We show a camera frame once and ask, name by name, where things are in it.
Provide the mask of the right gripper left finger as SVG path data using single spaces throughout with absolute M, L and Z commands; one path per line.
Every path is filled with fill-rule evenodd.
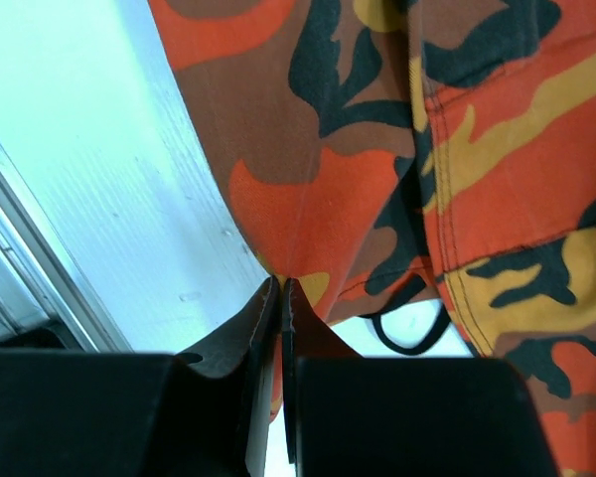
M 89 353 L 59 323 L 0 342 L 0 476 L 260 476 L 280 287 L 178 354 Z

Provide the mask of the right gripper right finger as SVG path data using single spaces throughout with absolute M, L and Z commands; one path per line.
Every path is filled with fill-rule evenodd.
M 289 461 L 300 476 L 554 476 L 529 392 L 507 362 L 365 358 L 283 289 Z

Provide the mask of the orange camouflage trousers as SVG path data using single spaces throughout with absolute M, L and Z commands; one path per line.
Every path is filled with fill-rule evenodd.
M 325 322 L 439 298 L 596 476 L 596 1 L 153 1 L 247 244 Z

